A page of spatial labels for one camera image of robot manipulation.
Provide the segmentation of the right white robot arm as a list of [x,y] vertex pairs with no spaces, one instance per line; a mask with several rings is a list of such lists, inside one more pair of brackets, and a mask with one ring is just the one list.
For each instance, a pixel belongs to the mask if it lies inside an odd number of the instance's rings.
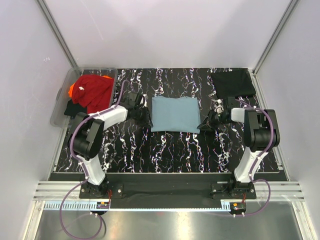
[[255,172],[264,157],[279,145],[280,131],[276,111],[273,109],[250,106],[234,97],[218,102],[197,129],[214,131],[225,124],[243,124],[244,153],[223,190],[236,199],[253,189]]

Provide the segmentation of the blue t-shirt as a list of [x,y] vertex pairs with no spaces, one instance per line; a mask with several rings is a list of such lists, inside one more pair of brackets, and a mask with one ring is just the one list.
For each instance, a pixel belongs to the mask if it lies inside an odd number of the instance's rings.
[[194,97],[152,98],[152,132],[183,132],[198,134],[201,123],[198,99]]

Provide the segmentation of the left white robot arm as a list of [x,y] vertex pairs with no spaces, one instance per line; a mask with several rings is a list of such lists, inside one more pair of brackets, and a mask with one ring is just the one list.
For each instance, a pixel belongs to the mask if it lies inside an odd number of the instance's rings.
[[110,108],[90,114],[79,112],[75,116],[68,147],[84,171],[85,183],[81,189],[84,193],[103,198],[110,192],[99,160],[104,130],[127,120],[134,120],[142,128],[153,126],[145,94],[129,92]]

